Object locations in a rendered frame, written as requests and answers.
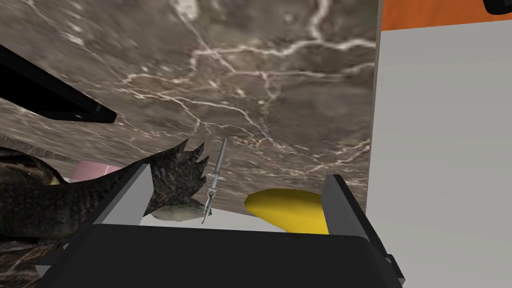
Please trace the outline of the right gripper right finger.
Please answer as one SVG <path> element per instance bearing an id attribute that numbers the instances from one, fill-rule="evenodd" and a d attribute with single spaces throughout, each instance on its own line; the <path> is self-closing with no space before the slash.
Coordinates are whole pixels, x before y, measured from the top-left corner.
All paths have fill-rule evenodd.
<path id="1" fill-rule="evenodd" d="M 325 177 L 321 205 L 330 235 L 369 239 L 365 229 L 366 216 L 339 174 L 327 174 Z"/>

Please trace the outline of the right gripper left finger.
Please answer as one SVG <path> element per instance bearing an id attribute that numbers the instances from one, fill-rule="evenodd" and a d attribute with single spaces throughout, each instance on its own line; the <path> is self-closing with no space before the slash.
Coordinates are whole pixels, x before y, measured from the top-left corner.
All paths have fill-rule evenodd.
<path id="1" fill-rule="evenodd" d="M 105 198 L 93 224 L 139 226 L 153 192 L 151 166 L 141 164 Z"/>

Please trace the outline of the pink rounded object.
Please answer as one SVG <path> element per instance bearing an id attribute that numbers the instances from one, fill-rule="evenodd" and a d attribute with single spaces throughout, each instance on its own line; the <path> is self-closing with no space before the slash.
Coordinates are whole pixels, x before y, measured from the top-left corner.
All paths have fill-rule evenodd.
<path id="1" fill-rule="evenodd" d="M 87 159 L 78 160 L 69 182 L 74 183 L 96 179 L 120 169 L 121 167 L 106 162 Z"/>

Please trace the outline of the grey-green flat stone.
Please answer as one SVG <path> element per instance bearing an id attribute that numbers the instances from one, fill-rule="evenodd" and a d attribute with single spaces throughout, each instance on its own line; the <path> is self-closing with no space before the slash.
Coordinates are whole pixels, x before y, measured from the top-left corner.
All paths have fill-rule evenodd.
<path id="1" fill-rule="evenodd" d="M 161 221 L 183 222 L 204 218 L 205 205 L 192 198 L 188 204 L 167 205 L 151 213 L 152 217 Z"/>

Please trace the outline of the yellow banana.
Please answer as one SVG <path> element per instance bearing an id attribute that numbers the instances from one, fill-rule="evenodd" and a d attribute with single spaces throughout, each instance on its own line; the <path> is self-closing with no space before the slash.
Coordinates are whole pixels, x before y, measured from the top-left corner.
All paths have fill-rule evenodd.
<path id="1" fill-rule="evenodd" d="M 321 195 L 287 188 L 269 188 L 249 194 L 244 201 L 248 212 L 287 233 L 329 233 Z"/>

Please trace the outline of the dark scaly lizard figure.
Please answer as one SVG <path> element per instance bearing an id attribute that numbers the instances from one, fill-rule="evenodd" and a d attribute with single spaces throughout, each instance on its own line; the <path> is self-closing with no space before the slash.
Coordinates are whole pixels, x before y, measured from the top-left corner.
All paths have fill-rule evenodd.
<path id="1" fill-rule="evenodd" d="M 186 142 L 139 161 L 151 169 L 153 193 L 146 215 L 167 206 L 194 203 L 206 183 L 203 145 Z M 104 176 L 69 183 L 46 162 L 0 148 L 0 251 L 66 242 L 86 217 L 129 172 L 134 162 Z"/>

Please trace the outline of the silver dagger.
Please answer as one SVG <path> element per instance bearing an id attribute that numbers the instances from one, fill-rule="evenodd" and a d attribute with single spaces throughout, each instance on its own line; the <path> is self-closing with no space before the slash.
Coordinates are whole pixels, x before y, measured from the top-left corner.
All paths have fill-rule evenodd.
<path id="1" fill-rule="evenodd" d="M 211 177 L 211 183 L 207 190 L 207 199 L 206 199 L 206 202 L 205 202 L 204 208 L 203 208 L 203 220 L 201 221 L 201 224 L 204 224 L 206 222 L 206 220 L 208 219 L 208 217 L 211 213 L 212 201 L 213 201 L 213 198 L 216 196 L 218 182 L 225 180 L 223 177 L 220 176 L 220 171 L 222 168 L 223 160 L 225 158 L 227 143 L 228 143 L 228 137 L 226 136 L 225 138 L 223 138 L 223 142 L 222 142 L 219 154 L 218 154 L 218 158 L 216 161 L 214 171 L 213 171 L 213 173 L 207 174 L 207 176 Z"/>

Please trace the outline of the black flat appliance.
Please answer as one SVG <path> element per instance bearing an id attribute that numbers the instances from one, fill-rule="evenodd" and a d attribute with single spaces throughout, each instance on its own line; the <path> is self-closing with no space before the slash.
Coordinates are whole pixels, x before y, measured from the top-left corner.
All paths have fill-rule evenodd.
<path id="1" fill-rule="evenodd" d="M 0 98 L 56 121 L 113 124 L 117 114 L 0 44 Z"/>

